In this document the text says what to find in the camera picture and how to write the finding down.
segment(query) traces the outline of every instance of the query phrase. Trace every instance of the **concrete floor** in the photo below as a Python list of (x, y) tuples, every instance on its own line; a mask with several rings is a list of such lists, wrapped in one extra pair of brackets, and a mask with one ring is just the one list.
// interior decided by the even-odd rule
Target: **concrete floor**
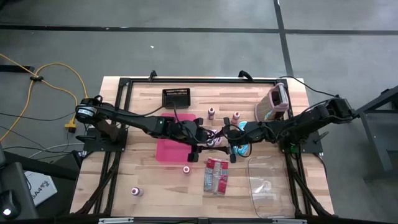
[[(398, 2), (394, 0), (280, 0), (280, 7), (286, 29), (398, 29)], [(0, 11), (0, 22), (277, 29), (272, 0), (21, 0)], [(396, 35), (288, 35), (287, 43), (296, 77), (318, 90), (346, 97), (353, 108), (397, 85)], [(80, 72), (90, 96), (99, 92), (105, 75), (149, 75), (151, 70), (161, 76), (235, 77), (240, 70), (254, 77), (286, 74), (279, 34), (0, 30), (0, 52), (36, 68), (51, 62), (67, 63)], [(0, 63), (8, 62), (0, 58)], [(1, 75), (1, 111), (19, 114), (29, 79), (24, 74)], [(77, 77), (67, 69), (53, 67), (42, 75), (83, 97)], [(56, 118), (73, 111), (68, 95), (41, 83), (35, 84), (32, 96), (26, 116)], [(311, 91), (308, 97), (310, 103), (325, 99)], [(13, 121), (2, 116), (0, 125), (9, 127)], [(66, 143), (62, 127), (67, 121), (23, 119), (14, 130), (50, 147)], [(363, 182), (363, 176), (377, 170), (379, 162), (360, 120), (331, 124), (323, 130), (330, 132), (322, 144), (336, 214), (398, 222), (398, 182)], [(77, 142), (72, 135), (69, 138)], [(15, 134), (8, 135), (2, 145), (36, 147)], [(81, 150), (81, 146), (70, 146), (72, 149)], [(24, 156), (35, 153), (27, 149), (14, 152)]]

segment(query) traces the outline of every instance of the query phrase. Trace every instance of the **wooden tabletop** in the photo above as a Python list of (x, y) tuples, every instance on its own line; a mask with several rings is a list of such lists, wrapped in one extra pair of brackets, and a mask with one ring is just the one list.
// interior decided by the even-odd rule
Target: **wooden tabletop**
[[(100, 95), (105, 102), (114, 104), (119, 78), (104, 77)], [(305, 87), (294, 79), (288, 79), (288, 85), (293, 112), (297, 115), (308, 107)], [(271, 87), (268, 84), (245, 83), (135, 83), (129, 110), (138, 114), (152, 111), (161, 105), (162, 89), (190, 88), (191, 106), (178, 109), (178, 113), (195, 114), (196, 117), (204, 118), (204, 127), (220, 130), (224, 125), (223, 118), (231, 117), (235, 111), (241, 113), (239, 121), (254, 121), (254, 105)], [(210, 107), (216, 110), (212, 121), (207, 120)], [(173, 111), (161, 109), (154, 115), (162, 113)], [(156, 145), (156, 139), (139, 129), (129, 128), (126, 150), (122, 153), (119, 167), (112, 216), (256, 218), (294, 215), (284, 156), (275, 144), (253, 144), (250, 158), (238, 156), (237, 163), (229, 163), (225, 195), (203, 192), (207, 159), (229, 159), (225, 153), (199, 154), (199, 162), (190, 164), (192, 174), (186, 176), (182, 174), (183, 165), (165, 165), (156, 161)], [(226, 139), (223, 139), (222, 145), (227, 145)], [(103, 152), (95, 152), (83, 161), (71, 212), (81, 208), (98, 186), (103, 157)], [(322, 164), (310, 154), (303, 154), (302, 159), (309, 189), (326, 210), (333, 213)], [(133, 187), (144, 189), (144, 195), (132, 196)], [(304, 210), (302, 193), (298, 186), (297, 189), (300, 208)], [(106, 205), (108, 188), (104, 192), (102, 209)]]

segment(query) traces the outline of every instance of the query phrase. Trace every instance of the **yellow cable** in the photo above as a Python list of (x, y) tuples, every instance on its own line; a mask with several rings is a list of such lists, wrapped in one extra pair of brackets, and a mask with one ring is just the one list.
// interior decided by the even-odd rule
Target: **yellow cable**
[[(35, 77), (39, 76), (39, 73), (40, 73), (40, 71), (41, 71), (43, 68), (49, 67), (49, 66), (51, 66), (51, 65), (61, 65), (61, 66), (67, 67), (67, 68), (69, 68), (74, 74), (77, 75), (77, 77), (79, 78), (79, 80), (80, 80), (80, 82), (81, 82), (81, 85), (83, 86), (83, 90), (84, 90), (84, 92), (85, 92), (85, 98), (88, 98), (86, 86), (85, 86), (85, 83), (84, 83), (83, 79), (81, 78), (81, 76), (79, 75), (79, 73), (76, 72), (76, 70), (74, 70), (73, 68), (71, 68), (69, 65), (65, 65), (64, 63), (57, 63), (57, 62), (56, 62), (56, 63), (50, 63), (50, 64), (46, 64), (46, 65), (41, 66), (35, 73), (33, 73), (33, 72), (31, 72), (30, 70), (28, 70), (28, 69), (26, 69), (25, 67), (23, 67), (22, 65), (20, 65), (19, 63), (13, 61), (11, 58), (9, 58), (9, 57), (7, 57), (7, 56), (5, 56), (5, 55), (3, 55), (3, 54), (0, 54), (0, 56), (4, 57), (4, 58), (7, 59), (8, 61), (10, 61), (10, 62), (12, 62), (12, 63), (18, 65), (19, 67), (21, 67), (22, 69), (24, 69), (25, 71), (29, 72), (31, 75), (33, 75), (33, 76), (35, 76)], [(65, 90), (65, 89), (63, 89), (63, 88), (59, 88), (59, 87), (53, 86), (53, 85), (49, 84), (48, 82), (46, 82), (46, 81), (44, 81), (44, 80), (42, 80), (42, 82), (44, 82), (46, 85), (48, 85), (49, 87), (51, 87), (51, 88), (53, 88), (53, 89), (60, 90), (60, 91), (63, 91), (63, 92), (65, 92), (65, 93), (68, 93), (69, 95), (71, 95), (71, 96), (75, 99), (75, 104), (76, 104), (76, 106), (78, 105), (77, 98), (76, 98), (76, 96), (75, 96), (72, 92), (70, 92), (70, 91), (68, 91), (68, 90)], [(29, 86), (28, 98), (27, 98), (27, 101), (26, 101), (26, 104), (25, 104), (25, 108), (22, 110), (20, 116), (22, 116), (22, 115), (25, 113), (25, 110), (26, 110), (26, 108), (27, 108), (27, 106), (28, 106), (28, 104), (29, 104), (29, 101), (30, 101), (30, 93), (31, 93), (31, 91), (32, 91), (33, 83), (34, 83), (34, 81), (31, 81), (30, 86)], [(9, 130), (5, 133), (5, 135), (0, 139), (0, 142), (8, 135), (8, 133), (10, 132), (10, 130), (18, 123), (19, 119), (20, 119), (20, 117), (18, 117), (18, 118), (15, 120), (14, 124), (12, 124), (12, 126), (10, 127), (10, 129), (9, 129)], [(70, 127), (70, 126), (74, 126), (74, 128), (76, 128), (76, 125), (75, 125), (75, 116), (73, 116), (73, 118), (69, 121), (69, 123), (65, 125), (65, 127)]]
[(29, 101), (30, 101), (30, 93), (32, 92), (32, 86), (33, 86), (34, 82), (30, 81), (30, 85), (29, 85), (29, 90), (27, 93), (27, 99), (26, 99), (26, 104), (24, 109), (22, 110), (21, 114), (19, 115), (19, 117), (14, 121), (14, 124), (11, 125), (11, 127), (9, 128), (9, 130), (1, 137), (0, 142), (2, 142), (2, 140), (8, 135), (8, 133), (10, 133), (10, 130), (18, 123), (19, 119), (21, 118), (22, 115), (24, 115), (25, 110), (27, 108), (27, 105), (29, 105)]

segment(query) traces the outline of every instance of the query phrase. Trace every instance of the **black wire basket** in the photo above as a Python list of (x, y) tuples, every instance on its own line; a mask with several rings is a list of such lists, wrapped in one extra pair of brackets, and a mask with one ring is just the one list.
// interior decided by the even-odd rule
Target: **black wire basket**
[(191, 106), (189, 88), (168, 89), (162, 91), (162, 106), (166, 109), (188, 108)]

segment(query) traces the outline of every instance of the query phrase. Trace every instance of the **red and white package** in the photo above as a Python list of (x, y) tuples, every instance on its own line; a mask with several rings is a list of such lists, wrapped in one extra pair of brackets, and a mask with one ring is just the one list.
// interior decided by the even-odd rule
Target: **red and white package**
[(208, 158), (205, 169), (205, 192), (225, 194), (228, 181), (228, 161)]

